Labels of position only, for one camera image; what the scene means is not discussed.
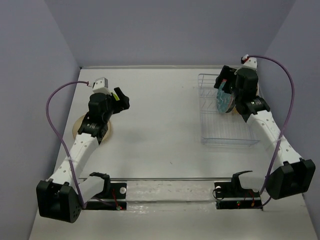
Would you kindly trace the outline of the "lime green plate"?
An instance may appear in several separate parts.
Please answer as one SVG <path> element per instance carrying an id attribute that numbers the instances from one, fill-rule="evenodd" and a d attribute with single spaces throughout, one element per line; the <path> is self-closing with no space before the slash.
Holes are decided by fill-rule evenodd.
<path id="1" fill-rule="evenodd" d="M 120 99 L 119 99 L 119 97 L 115 94 L 115 93 L 111 93 L 112 94 L 112 96 L 114 97 L 114 99 L 116 100 L 116 101 L 119 101 Z"/>

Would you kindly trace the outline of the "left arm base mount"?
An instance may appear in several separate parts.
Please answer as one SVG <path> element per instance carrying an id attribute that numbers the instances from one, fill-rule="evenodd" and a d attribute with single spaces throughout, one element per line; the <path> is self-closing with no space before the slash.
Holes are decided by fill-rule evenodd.
<path id="1" fill-rule="evenodd" d="M 125 211 L 127 209 L 127 182 L 111 181 L 108 191 L 102 191 L 90 199 L 85 210 Z"/>

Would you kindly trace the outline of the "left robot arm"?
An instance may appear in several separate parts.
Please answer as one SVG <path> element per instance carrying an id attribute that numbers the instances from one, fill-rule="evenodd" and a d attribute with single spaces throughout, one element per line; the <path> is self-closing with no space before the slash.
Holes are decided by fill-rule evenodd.
<path id="1" fill-rule="evenodd" d="M 89 158 L 108 135 L 110 118 L 130 107 L 130 99 L 119 87 L 113 92 L 98 90 L 89 97 L 88 112 L 81 118 L 71 149 L 58 169 L 36 186 L 38 212 L 41 217 L 74 223 L 90 200 L 96 199 L 111 210 L 123 210 L 125 186 L 112 183 L 106 173 L 94 171 L 80 182 Z"/>

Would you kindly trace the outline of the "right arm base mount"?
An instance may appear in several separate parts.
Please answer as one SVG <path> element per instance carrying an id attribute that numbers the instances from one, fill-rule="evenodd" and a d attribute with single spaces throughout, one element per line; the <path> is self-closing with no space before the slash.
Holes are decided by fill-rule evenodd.
<path id="1" fill-rule="evenodd" d="M 262 205 L 258 192 L 235 188 L 230 181 L 215 182 L 212 195 L 217 210 L 255 209 Z"/>

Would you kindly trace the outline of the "red plate with teal flower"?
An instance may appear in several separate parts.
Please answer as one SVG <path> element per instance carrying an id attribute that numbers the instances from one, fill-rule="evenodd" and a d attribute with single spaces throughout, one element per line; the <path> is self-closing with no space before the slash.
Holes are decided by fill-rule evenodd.
<path id="1" fill-rule="evenodd" d="M 235 106 L 234 96 L 223 91 L 223 87 L 226 84 L 224 79 L 219 86 L 216 94 L 216 107 L 219 114 L 226 114 L 233 110 Z"/>

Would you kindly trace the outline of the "plain beige plate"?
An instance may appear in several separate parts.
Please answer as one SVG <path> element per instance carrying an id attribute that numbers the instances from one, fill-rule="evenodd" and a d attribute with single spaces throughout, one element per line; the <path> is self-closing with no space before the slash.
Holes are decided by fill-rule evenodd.
<path id="1" fill-rule="evenodd" d="M 240 115 L 246 110 L 246 104 L 253 102 L 259 97 L 259 87 L 253 90 L 243 90 L 233 88 L 229 96 L 226 113 L 237 112 Z"/>

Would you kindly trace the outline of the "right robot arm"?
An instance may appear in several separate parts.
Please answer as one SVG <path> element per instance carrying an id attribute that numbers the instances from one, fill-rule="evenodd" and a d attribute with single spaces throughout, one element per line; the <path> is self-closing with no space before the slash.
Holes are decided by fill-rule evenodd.
<path id="1" fill-rule="evenodd" d="M 130 108 L 111 118 L 112 136 L 101 149 L 114 178 L 229 178 L 235 196 L 259 190 L 279 130 L 269 112 L 248 121 L 221 114 L 214 88 L 219 69 L 116 69 Z"/>

